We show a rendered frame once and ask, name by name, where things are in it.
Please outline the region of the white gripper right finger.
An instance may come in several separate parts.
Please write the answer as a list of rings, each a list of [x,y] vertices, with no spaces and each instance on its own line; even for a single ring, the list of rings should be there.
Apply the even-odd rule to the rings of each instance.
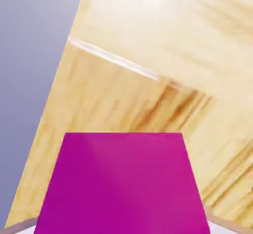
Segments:
[[[215,216],[208,206],[204,205],[204,209],[211,234],[253,234],[253,229]]]

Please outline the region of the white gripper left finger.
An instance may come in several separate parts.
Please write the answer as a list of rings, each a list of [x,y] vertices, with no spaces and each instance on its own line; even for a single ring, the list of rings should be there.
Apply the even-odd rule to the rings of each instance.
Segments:
[[[16,234],[20,231],[23,231],[27,228],[34,226],[37,223],[37,218],[26,219],[20,223],[14,224],[12,226],[6,227],[3,230],[0,230],[0,234]]]

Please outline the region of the small magenta cube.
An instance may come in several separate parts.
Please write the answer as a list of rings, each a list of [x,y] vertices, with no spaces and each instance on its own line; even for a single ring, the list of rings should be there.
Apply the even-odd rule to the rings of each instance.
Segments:
[[[66,133],[34,234],[210,234],[180,133]]]

